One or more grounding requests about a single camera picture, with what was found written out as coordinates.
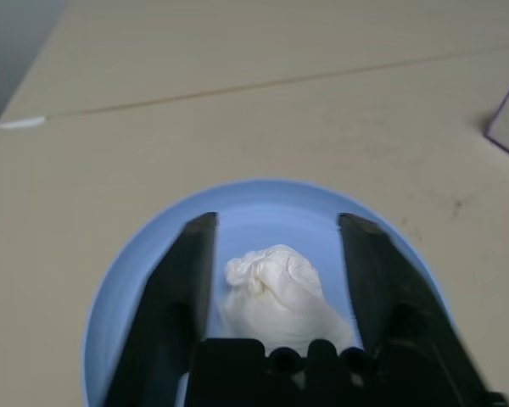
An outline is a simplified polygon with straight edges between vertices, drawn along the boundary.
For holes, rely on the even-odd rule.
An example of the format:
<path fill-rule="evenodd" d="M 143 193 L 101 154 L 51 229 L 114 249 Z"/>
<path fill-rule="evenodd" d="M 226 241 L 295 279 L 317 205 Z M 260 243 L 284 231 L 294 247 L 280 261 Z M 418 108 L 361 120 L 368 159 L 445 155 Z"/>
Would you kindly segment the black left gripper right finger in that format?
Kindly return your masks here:
<path fill-rule="evenodd" d="M 350 302 L 376 406 L 505 406 L 489 390 L 445 308 L 378 224 L 338 217 Z"/>

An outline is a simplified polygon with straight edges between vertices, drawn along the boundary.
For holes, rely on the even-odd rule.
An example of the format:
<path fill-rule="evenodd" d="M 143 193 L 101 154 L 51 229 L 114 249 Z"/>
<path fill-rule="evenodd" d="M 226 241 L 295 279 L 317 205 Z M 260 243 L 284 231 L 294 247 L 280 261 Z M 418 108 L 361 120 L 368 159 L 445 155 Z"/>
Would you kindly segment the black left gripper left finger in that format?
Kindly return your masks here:
<path fill-rule="evenodd" d="M 106 406 L 172 406 L 202 340 L 218 215 L 190 220 L 151 272 L 126 335 Z"/>

